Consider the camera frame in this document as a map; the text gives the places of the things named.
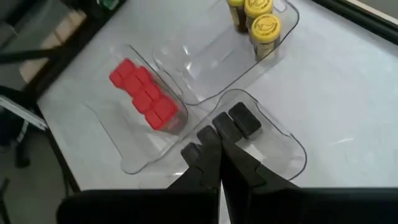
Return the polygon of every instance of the label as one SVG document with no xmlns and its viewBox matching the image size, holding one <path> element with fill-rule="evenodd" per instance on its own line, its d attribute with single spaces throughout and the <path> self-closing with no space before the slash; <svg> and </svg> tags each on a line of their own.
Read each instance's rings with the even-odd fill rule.
<svg viewBox="0 0 398 224">
<path fill-rule="evenodd" d="M 257 44 L 256 45 L 256 55 L 258 58 L 264 58 L 269 55 L 272 50 L 275 48 L 275 42 L 271 42 L 268 44 Z"/>
<path fill-rule="evenodd" d="M 236 7 L 230 7 L 229 10 L 231 11 L 232 20 L 234 21 L 235 25 L 239 25 L 239 16 L 238 16 L 238 9 Z"/>
</svg>

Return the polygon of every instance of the jar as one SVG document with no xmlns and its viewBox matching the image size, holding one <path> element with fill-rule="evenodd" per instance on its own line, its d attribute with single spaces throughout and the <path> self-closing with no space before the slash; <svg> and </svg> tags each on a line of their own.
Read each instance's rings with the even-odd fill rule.
<svg viewBox="0 0 398 224">
<path fill-rule="evenodd" d="M 251 33 L 251 26 L 254 20 L 263 15 L 272 13 L 273 0 L 245 0 L 244 11 L 246 13 L 246 26 Z"/>
<path fill-rule="evenodd" d="M 278 47 L 281 25 L 279 17 L 273 14 L 264 14 L 254 20 L 251 35 L 257 61 L 262 60 Z"/>
<path fill-rule="evenodd" d="M 246 14 L 244 13 L 244 0 L 228 0 L 228 5 L 236 31 L 247 33 L 248 27 L 246 26 Z"/>
</svg>

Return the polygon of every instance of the yellow lid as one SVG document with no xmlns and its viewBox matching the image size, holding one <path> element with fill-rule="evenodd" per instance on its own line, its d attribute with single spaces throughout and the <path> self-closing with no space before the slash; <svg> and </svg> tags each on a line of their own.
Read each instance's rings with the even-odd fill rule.
<svg viewBox="0 0 398 224">
<path fill-rule="evenodd" d="M 228 0 L 230 6 L 243 6 L 244 0 Z"/>
<path fill-rule="evenodd" d="M 244 11 L 247 16 L 257 18 L 262 14 L 272 12 L 272 0 L 245 0 Z"/>
<path fill-rule="evenodd" d="M 264 14 L 254 20 L 251 26 L 253 38 L 260 43 L 269 43 L 280 35 L 280 19 L 273 14 Z"/>
</svg>

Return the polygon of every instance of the white table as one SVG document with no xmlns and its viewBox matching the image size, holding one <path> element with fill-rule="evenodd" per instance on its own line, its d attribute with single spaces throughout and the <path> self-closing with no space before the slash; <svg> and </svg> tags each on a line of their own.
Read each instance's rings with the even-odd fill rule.
<svg viewBox="0 0 398 224">
<path fill-rule="evenodd" d="M 39 102 L 82 190 L 139 186 L 99 122 L 76 103 L 71 80 L 91 78 L 109 46 L 152 48 L 214 0 L 130 0 L 102 28 Z M 291 0 L 301 20 L 285 59 L 247 90 L 308 152 L 301 187 L 398 186 L 398 46 L 311 1 Z"/>
</svg>

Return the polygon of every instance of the transparent plastic bin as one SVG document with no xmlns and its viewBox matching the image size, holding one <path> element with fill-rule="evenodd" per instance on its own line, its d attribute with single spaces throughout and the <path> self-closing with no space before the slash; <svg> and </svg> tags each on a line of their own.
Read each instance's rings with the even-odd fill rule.
<svg viewBox="0 0 398 224">
<path fill-rule="evenodd" d="M 165 82 L 187 105 L 219 95 L 239 79 L 244 80 L 233 87 L 245 88 L 282 60 L 289 48 L 286 38 L 299 12 L 286 0 L 274 0 L 273 13 L 282 23 L 281 42 L 258 62 L 249 36 L 235 31 L 227 2 L 217 1 L 170 42 L 154 49 L 157 66 L 168 76 Z"/>
<path fill-rule="evenodd" d="M 195 113 L 188 110 L 130 45 L 114 48 L 112 53 L 114 57 L 107 63 L 107 68 L 103 67 L 99 72 L 101 75 L 90 80 L 86 85 L 88 93 L 85 105 L 94 112 L 118 149 L 122 157 L 122 170 L 127 174 L 136 174 L 146 165 L 162 158 L 180 137 L 186 135 L 200 119 L 196 117 Z M 137 66 L 145 66 L 162 91 L 177 104 L 178 118 L 183 124 L 177 132 L 153 130 L 145 116 L 133 106 L 132 97 L 112 84 L 109 74 L 125 58 L 130 59 Z"/>
<path fill-rule="evenodd" d="M 287 180 L 300 175 L 307 165 L 307 153 L 304 147 L 249 93 L 233 89 L 223 93 L 215 109 L 179 140 L 164 158 L 148 166 L 152 171 L 157 170 L 157 175 L 148 177 L 140 187 L 167 187 L 177 180 L 188 169 L 181 156 L 181 150 L 190 142 L 200 145 L 197 132 L 208 125 L 215 129 L 212 120 L 222 112 L 228 114 L 228 111 L 239 102 L 245 104 L 260 121 L 262 131 L 254 139 L 241 139 L 236 145 Z"/>
</svg>

